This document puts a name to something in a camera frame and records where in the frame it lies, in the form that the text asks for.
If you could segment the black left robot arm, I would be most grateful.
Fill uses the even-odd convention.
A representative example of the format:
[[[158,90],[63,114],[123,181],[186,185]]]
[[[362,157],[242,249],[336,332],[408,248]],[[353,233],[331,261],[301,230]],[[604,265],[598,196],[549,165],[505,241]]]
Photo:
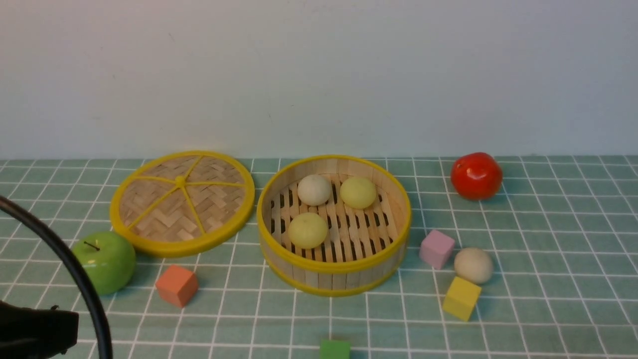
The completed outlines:
[[[77,343],[79,314],[31,309],[0,303],[0,357],[2,359],[50,359],[65,355]]]

